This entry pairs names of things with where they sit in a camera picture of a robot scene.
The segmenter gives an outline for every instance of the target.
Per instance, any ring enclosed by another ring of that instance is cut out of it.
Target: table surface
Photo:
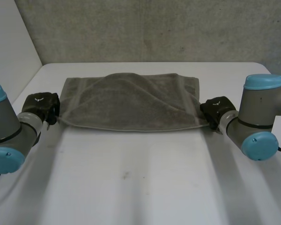
[[[43,66],[27,95],[61,93],[68,77],[178,73],[200,81],[200,101],[227,96],[238,108],[257,63],[73,63]],[[281,146],[281,117],[273,133]],[[207,127],[123,133],[42,131],[22,168],[0,178],[0,225],[281,225],[281,153],[246,158]]]

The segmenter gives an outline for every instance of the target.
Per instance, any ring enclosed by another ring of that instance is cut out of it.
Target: gray wall
[[[43,64],[253,61],[281,74],[281,0],[15,0]]]

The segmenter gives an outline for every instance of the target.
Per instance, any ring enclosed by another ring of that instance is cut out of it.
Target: towel fold
[[[111,74],[67,78],[60,120],[117,131],[170,131],[207,126],[199,103],[199,80],[178,74]]]

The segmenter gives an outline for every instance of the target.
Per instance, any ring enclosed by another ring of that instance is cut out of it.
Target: gray robot arm segment
[[[43,122],[56,123],[59,105],[57,94],[29,95],[16,116],[0,86],[0,174],[13,173],[21,167],[38,141]]]

